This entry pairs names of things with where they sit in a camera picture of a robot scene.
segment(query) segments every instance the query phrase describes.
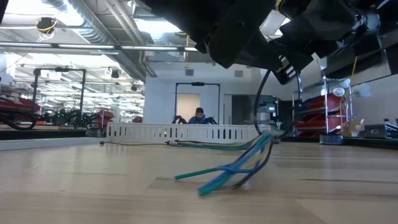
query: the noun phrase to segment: wooden floor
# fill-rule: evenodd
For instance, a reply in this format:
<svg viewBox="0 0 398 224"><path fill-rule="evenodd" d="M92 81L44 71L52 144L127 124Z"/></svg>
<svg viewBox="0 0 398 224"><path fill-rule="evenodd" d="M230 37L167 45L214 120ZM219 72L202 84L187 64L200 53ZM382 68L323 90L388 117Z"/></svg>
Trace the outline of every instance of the wooden floor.
<svg viewBox="0 0 398 224"><path fill-rule="evenodd" d="M109 145L0 152L0 224L397 223L398 151L282 143L251 190L198 198L215 174L173 180L240 153Z"/></svg>

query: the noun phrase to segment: white fence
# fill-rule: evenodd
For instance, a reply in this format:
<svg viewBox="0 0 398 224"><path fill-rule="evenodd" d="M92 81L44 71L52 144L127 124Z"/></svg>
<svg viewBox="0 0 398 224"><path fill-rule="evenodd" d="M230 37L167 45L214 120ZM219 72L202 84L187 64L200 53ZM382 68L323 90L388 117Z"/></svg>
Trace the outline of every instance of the white fence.
<svg viewBox="0 0 398 224"><path fill-rule="evenodd" d="M271 130L270 126L260 126ZM163 143L169 140L212 143L247 142L258 133L254 126L204 124L108 123L107 137L112 142Z"/></svg>

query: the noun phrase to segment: cable bundle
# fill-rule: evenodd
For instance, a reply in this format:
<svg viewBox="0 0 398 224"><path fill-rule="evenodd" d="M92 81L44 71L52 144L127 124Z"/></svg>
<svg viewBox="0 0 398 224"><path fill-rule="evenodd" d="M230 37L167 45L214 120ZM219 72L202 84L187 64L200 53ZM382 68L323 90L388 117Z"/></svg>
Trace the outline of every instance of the cable bundle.
<svg viewBox="0 0 398 224"><path fill-rule="evenodd" d="M240 144L238 147L246 146L246 152L242 154L236 161L231 164L214 167L211 169L200 170L197 172L183 174L175 176L175 180L193 177L196 175L207 174L215 171L224 171L222 174L205 184L198 189L199 196L205 196L214 190L217 190L223 186L229 179L235 174L247 174L242 180L232 186L232 189L237 189L246 183L254 174L262 169L267 161L272 150L273 137L268 132L263 132L258 138L246 143ZM213 149L219 149L221 145L207 144L207 147ZM224 150L242 150L235 149L234 146L231 149L227 149L227 146L222 147Z"/></svg>
<svg viewBox="0 0 398 224"><path fill-rule="evenodd" d="M204 149L216 149L224 151L242 151L242 150L247 150L249 147L251 147L256 139L253 139L252 141L249 141L244 144L217 144L217 143L207 143L199 141L179 141L179 140L175 140L173 144L171 144L170 142L167 142L167 144L173 146L199 147Z"/></svg>

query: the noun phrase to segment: black frame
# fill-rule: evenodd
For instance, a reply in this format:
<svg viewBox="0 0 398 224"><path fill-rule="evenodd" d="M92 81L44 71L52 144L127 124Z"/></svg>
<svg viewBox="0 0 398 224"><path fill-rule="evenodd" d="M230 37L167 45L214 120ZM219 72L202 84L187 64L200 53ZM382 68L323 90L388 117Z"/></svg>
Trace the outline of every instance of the black frame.
<svg viewBox="0 0 398 224"><path fill-rule="evenodd" d="M191 86L205 86L205 85L215 85L218 86L218 116L217 123L220 124L220 94L221 94L221 85L219 83L201 83L201 82L191 82L191 83L176 83L175 84L175 97L174 97L174 116L177 115L177 91L179 85L191 85Z"/></svg>
<svg viewBox="0 0 398 224"><path fill-rule="evenodd" d="M0 2L0 24L2 22L4 14L6 13L7 4L8 4L8 0L1 0L1 2Z"/></svg>
<svg viewBox="0 0 398 224"><path fill-rule="evenodd" d="M80 116L83 115L83 99L85 94L85 84L86 84L86 76L87 70L86 69L77 69L77 68L35 68L33 70L33 74L35 75L35 82L33 84L33 97L32 97L32 111L31 113L35 113L35 105L36 105L36 96L37 96L37 87L39 82L39 76L41 70L50 70L56 72L65 72L65 71L80 71L83 72L83 79L81 81L81 95L80 95Z"/></svg>

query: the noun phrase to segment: person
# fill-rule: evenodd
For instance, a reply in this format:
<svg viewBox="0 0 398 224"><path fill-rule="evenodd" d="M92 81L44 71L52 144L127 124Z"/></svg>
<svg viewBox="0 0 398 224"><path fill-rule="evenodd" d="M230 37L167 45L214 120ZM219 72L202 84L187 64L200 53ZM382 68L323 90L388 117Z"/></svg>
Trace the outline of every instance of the person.
<svg viewBox="0 0 398 224"><path fill-rule="evenodd" d="M203 108L197 108L195 116L189 119L188 124L206 124L206 116Z"/></svg>

